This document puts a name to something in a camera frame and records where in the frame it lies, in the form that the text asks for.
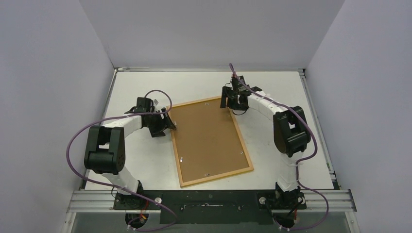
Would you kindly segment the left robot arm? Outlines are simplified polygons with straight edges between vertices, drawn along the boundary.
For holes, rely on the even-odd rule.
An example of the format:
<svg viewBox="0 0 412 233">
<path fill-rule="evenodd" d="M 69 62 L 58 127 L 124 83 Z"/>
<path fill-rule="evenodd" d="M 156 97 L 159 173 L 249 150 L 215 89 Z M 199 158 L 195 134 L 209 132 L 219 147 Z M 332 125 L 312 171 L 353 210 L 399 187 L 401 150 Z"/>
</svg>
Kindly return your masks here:
<svg viewBox="0 0 412 233">
<path fill-rule="evenodd" d="M 135 131 L 147 128 L 152 138 L 165 136 L 165 130 L 176 130 L 168 109 L 157 107 L 157 101 L 139 97 L 137 103 L 119 118 L 89 128 L 84 165 L 103 175 L 116 189 L 115 202 L 139 209 L 145 200 L 141 181 L 126 168 L 125 139 Z"/>
</svg>

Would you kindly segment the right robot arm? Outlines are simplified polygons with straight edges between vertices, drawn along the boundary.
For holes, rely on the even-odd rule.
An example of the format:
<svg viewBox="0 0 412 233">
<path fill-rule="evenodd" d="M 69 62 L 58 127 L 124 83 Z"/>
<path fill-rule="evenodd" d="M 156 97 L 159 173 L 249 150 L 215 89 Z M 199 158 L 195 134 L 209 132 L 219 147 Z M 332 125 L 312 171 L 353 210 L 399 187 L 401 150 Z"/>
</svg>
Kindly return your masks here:
<svg viewBox="0 0 412 233">
<path fill-rule="evenodd" d="M 282 159 L 273 204 L 293 210 L 304 207 L 306 201 L 296 176 L 296 162 L 303 157 L 311 135 L 306 128 L 303 109 L 276 102 L 261 88 L 247 85 L 243 76 L 232 75 L 230 83 L 231 86 L 222 87 L 221 108 L 234 111 L 253 109 L 273 124 L 274 144 Z"/>
</svg>

